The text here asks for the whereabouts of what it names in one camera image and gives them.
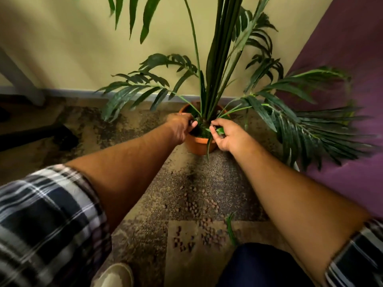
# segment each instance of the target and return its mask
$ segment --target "plant pot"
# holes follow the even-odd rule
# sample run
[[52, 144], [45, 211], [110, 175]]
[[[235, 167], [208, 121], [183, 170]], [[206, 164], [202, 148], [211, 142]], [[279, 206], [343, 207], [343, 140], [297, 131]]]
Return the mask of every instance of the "plant pot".
[[[190, 106], [189, 104], [184, 105], [182, 109], [179, 110], [179, 113], [183, 113], [185, 109], [189, 106]], [[223, 110], [223, 107], [218, 105], [216, 109]], [[209, 139], [207, 138], [198, 138], [190, 134], [187, 134], [185, 139], [185, 144], [190, 153], [193, 153], [199, 156], [204, 156], [207, 154], [208, 140]], [[211, 140], [209, 153], [213, 152], [215, 148], [217, 148], [217, 143], [214, 140]]]

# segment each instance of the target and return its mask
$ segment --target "potted plant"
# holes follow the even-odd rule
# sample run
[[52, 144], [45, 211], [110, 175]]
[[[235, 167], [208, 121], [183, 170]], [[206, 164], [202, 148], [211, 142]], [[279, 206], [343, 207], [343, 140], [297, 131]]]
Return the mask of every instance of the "potted plant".
[[[143, 14], [141, 43], [149, 33], [150, 22], [159, 1], [147, 0]], [[314, 89], [339, 80], [348, 83], [350, 77], [331, 67], [320, 67], [285, 76], [280, 59], [272, 57], [273, 43], [267, 30], [276, 30], [276, 28], [264, 13], [269, 0], [259, 0], [254, 13], [241, 6], [242, 0], [218, 0], [214, 38], [205, 74], [199, 65], [191, 11], [187, 0], [184, 1], [193, 33], [196, 65], [185, 55], [166, 56], [156, 53], [142, 62], [137, 71], [117, 74], [116, 76], [124, 80], [112, 82], [99, 89], [104, 93], [118, 89], [103, 109], [104, 120], [116, 119], [122, 107], [138, 94], [140, 95], [131, 103], [130, 109], [134, 109], [154, 93], [157, 93], [157, 96], [151, 110], [156, 110], [166, 97], [170, 100], [177, 95], [187, 103], [181, 111], [192, 113], [198, 121], [198, 126], [187, 139], [189, 149], [197, 154], [208, 154], [214, 149], [214, 140], [208, 130], [210, 121], [217, 117], [229, 118], [231, 113], [240, 110], [246, 110], [247, 114], [250, 109], [255, 110], [270, 129], [276, 132], [278, 140], [283, 144], [283, 161], [289, 161], [291, 165], [300, 159], [303, 168], [306, 169], [312, 161], [316, 161], [320, 169], [322, 156], [325, 154], [341, 165], [342, 159], [358, 159], [360, 155], [366, 154], [367, 148], [372, 147], [370, 144], [353, 140], [357, 135], [349, 127], [349, 122], [361, 118], [353, 115], [356, 108], [346, 106], [329, 110], [297, 112], [274, 95], [275, 91], [284, 91], [307, 102], [315, 103], [310, 96]], [[116, 27], [122, 11], [122, 3], [123, 0], [109, 0], [111, 12], [116, 16]], [[134, 27], [137, 3], [138, 0], [130, 0], [130, 34]], [[231, 82], [231, 75], [245, 46], [259, 49], [259, 53], [253, 56], [246, 67], [246, 69], [251, 68], [254, 73], [244, 89], [244, 95], [230, 101], [222, 108], [219, 105], [220, 98]], [[174, 88], [170, 88], [164, 78], [151, 73], [153, 68], [162, 65], [166, 67], [176, 65], [177, 72], [184, 72]], [[270, 79], [270, 83], [261, 90], [255, 91], [255, 86], [264, 76]], [[190, 77], [199, 79], [200, 102], [198, 104], [190, 103], [178, 93], [182, 83]]]

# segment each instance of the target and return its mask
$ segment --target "plaid shirt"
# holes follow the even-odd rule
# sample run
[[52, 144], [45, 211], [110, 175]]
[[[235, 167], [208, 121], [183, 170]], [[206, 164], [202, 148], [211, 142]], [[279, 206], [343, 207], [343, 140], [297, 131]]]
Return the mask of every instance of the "plaid shirt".
[[[55, 165], [0, 188], [0, 286], [89, 286], [112, 249], [82, 174]], [[325, 272], [328, 286], [383, 286], [383, 224], [365, 223]]]

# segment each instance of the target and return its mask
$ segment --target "shoe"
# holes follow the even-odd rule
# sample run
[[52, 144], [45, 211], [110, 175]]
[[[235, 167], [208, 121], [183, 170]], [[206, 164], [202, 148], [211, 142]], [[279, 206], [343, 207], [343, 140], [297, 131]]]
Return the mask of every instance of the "shoe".
[[110, 266], [95, 282], [94, 287], [133, 287], [132, 269], [123, 263]]

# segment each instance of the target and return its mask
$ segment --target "hand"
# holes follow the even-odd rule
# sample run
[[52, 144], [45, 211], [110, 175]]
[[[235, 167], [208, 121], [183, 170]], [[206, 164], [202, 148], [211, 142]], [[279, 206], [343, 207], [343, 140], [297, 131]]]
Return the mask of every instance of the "hand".
[[[213, 126], [222, 126], [226, 137], [221, 138]], [[231, 120], [218, 118], [211, 122], [209, 129], [219, 149], [222, 151], [233, 153], [235, 149], [240, 149], [243, 143], [253, 140], [244, 129]]]
[[193, 120], [193, 116], [190, 113], [174, 113], [167, 116], [166, 122], [174, 130], [178, 144], [184, 143], [186, 135], [197, 126], [197, 121], [193, 121], [189, 125], [191, 120]]

